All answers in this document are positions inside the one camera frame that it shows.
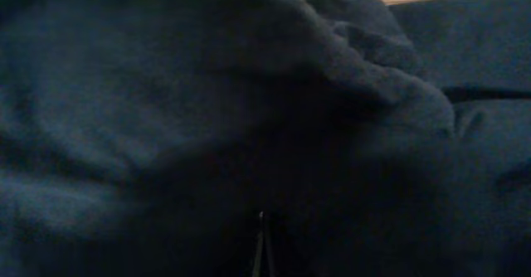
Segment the dark teal shorts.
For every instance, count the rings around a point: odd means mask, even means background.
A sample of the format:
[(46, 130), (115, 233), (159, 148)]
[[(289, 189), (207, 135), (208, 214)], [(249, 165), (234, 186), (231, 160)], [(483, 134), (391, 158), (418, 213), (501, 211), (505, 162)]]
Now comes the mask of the dark teal shorts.
[(1, 273), (530, 273), (530, 0), (1, 0)]

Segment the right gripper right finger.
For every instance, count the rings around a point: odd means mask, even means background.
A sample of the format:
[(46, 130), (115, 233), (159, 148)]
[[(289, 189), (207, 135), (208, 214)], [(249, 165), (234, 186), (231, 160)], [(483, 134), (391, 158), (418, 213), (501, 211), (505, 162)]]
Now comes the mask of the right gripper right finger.
[(269, 222), (270, 220), (268, 218), (264, 219), (265, 252), (268, 266), (267, 270), (270, 277), (277, 277)]

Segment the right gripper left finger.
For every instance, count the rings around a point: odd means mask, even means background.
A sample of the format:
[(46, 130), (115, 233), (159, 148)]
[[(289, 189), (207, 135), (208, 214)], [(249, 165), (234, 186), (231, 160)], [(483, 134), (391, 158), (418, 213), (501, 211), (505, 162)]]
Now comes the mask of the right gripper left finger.
[(256, 250), (253, 259), (251, 277), (261, 276), (261, 262), (264, 246), (264, 212), (259, 213), (259, 230), (256, 236)]

